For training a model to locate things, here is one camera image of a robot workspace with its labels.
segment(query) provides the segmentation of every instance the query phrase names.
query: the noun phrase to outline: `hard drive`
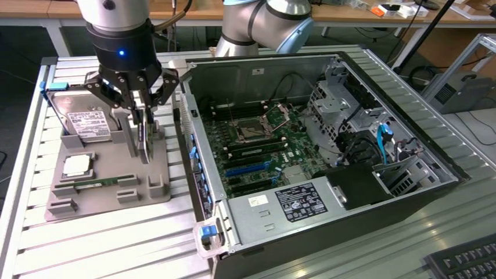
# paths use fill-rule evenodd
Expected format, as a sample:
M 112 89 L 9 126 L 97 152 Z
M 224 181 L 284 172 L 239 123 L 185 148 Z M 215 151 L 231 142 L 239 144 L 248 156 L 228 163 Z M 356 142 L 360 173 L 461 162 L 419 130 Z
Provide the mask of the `hard drive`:
M 68 135 L 79 135 L 83 142 L 111 140 L 119 121 L 112 108 L 89 91 L 49 91 L 47 97 Z

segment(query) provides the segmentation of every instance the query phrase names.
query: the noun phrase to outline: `blue cable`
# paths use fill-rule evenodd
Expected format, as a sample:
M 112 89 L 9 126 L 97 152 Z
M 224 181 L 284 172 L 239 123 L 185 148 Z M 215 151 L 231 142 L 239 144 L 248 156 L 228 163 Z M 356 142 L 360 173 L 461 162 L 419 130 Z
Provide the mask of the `blue cable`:
M 377 145 L 379 145 L 380 152 L 383 153 L 384 164 L 388 164 L 388 159 L 385 157 L 385 149 L 383 145 L 383 133 L 393 135 L 393 131 L 391 130 L 387 124 L 381 124 L 377 127 Z

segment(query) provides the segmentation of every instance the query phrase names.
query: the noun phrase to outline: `hard drive label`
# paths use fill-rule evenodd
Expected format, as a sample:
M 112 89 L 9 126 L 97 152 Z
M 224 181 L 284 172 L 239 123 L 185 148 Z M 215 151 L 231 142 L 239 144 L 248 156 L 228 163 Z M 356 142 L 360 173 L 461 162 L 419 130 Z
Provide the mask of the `hard drive label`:
M 327 212 L 323 199 L 312 183 L 276 191 L 276 196 L 289 222 L 296 222 Z
M 71 112 L 68 113 L 72 126 L 81 138 L 93 138 L 111 135 L 105 114 L 96 112 Z

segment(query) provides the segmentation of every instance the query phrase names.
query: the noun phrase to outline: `floor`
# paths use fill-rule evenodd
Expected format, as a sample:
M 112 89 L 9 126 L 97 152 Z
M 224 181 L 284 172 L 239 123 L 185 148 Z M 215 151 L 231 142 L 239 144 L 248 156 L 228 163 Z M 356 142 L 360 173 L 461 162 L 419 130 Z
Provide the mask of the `floor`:
M 368 47 L 381 59 L 385 59 L 397 43 L 392 31 L 393 29 L 379 31 L 372 28 L 332 28 L 328 37 L 323 38 L 320 36 L 321 28 L 315 28 L 307 45 L 360 44 Z M 215 46 L 220 33 L 220 27 L 180 27 L 177 32 L 180 50 L 204 50 L 207 46 Z M 65 27 L 64 34 L 73 56 L 93 55 L 84 27 Z M 375 41 L 365 38 L 364 35 L 384 38 Z M 156 40 L 159 52 L 167 51 L 167 47 L 167 43 Z M 8 155 L 4 164 L 0 164 L 0 181 L 11 175 L 13 169 L 37 77 L 37 64 L 43 57 L 49 56 L 56 56 L 56 52 L 44 28 L 0 27 L 0 151 Z M 416 55 L 404 72 L 408 73 L 412 67 L 425 65 L 425 63 L 424 58 Z M 8 181 L 0 182 L 0 201 L 5 196 L 7 188 Z

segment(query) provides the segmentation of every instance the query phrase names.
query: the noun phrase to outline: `gray machine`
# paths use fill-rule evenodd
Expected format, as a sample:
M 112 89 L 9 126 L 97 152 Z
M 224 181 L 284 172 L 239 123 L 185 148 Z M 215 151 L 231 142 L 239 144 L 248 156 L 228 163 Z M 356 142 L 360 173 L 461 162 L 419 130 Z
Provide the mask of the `gray machine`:
M 437 74 L 432 82 L 441 78 Z M 488 94 L 495 86 L 489 77 L 481 76 L 473 71 L 455 73 L 439 93 L 431 100 L 431 105 L 441 114 L 467 112 L 473 109 L 480 99 Z
M 193 235 L 215 278 L 404 220 L 469 179 L 345 53 L 171 64 Z

